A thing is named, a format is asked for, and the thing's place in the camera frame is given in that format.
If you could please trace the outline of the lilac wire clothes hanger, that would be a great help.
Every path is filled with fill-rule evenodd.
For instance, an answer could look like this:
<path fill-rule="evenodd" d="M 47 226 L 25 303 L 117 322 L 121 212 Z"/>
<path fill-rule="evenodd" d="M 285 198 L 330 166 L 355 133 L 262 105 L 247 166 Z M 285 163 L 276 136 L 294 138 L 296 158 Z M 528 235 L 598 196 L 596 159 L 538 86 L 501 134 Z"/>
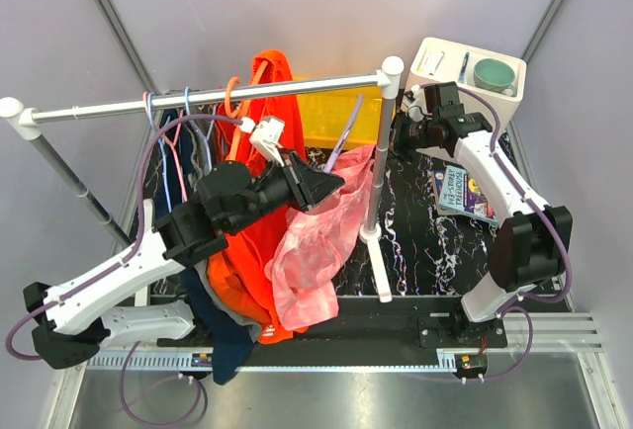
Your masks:
<path fill-rule="evenodd" d="M 340 137 L 338 138 L 338 141 L 334 147 L 334 149 L 331 151 L 331 153 L 329 154 L 325 165 L 322 168 L 323 172 L 329 173 L 332 171 L 339 155 L 341 154 L 344 145 L 347 142 L 348 137 L 351 134 L 351 131 L 357 121 L 357 118 L 359 116 L 362 104 L 364 101 L 364 96 L 362 94 L 360 94 L 357 97 L 356 103 L 354 105 L 354 108 L 352 110 L 352 113 L 350 114 L 350 116 L 348 117 L 347 123 L 345 125 L 345 128 L 343 129 Z"/>

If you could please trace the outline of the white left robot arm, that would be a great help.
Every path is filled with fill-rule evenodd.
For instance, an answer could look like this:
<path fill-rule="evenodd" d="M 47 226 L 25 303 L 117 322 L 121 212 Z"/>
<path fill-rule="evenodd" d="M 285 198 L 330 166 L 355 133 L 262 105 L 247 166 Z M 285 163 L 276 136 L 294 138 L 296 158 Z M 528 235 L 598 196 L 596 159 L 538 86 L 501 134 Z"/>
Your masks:
<path fill-rule="evenodd" d="M 144 227 L 132 246 L 62 285 L 24 288 L 27 309 L 44 309 L 34 317 L 37 355 L 61 370 L 103 348 L 136 341 L 184 338 L 194 346 L 206 344 L 214 323 L 186 302 L 124 306 L 123 300 L 227 249 L 229 236 L 280 208 L 307 212 L 343 184 L 343 178 L 310 166 L 294 151 L 268 163 L 258 177 L 243 163 L 221 163 L 199 180 L 188 202 Z"/>

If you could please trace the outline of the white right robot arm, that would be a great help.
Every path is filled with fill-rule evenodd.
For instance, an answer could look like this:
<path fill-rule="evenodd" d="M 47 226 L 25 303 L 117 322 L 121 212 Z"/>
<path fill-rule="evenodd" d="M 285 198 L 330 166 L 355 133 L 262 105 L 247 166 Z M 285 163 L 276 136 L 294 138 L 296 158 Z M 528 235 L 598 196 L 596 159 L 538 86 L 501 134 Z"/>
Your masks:
<path fill-rule="evenodd" d="M 495 213 L 498 229 L 488 253 L 485 276 L 461 298 L 461 314 L 449 321 L 449 334 L 471 346 L 485 333 L 485 321 L 509 310 L 521 298 L 557 303 L 572 284 L 569 246 L 573 218 L 531 188 L 498 147 L 500 117 L 469 113 L 465 88 L 455 82 L 414 85 L 405 92 L 392 124 L 394 153 L 439 148 L 475 179 Z"/>

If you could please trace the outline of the pink patterned shorts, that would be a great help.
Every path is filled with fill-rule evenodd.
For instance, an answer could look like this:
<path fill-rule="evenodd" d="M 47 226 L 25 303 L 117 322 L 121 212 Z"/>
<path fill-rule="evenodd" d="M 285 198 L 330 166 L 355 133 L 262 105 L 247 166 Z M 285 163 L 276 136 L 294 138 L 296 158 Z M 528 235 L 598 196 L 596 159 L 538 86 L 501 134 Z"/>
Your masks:
<path fill-rule="evenodd" d="M 264 268 L 286 330 L 300 331 L 338 315 L 332 280 L 351 256 L 369 207 L 374 149 L 343 152 L 332 168 L 343 186 L 308 214 L 287 212 L 287 231 Z"/>

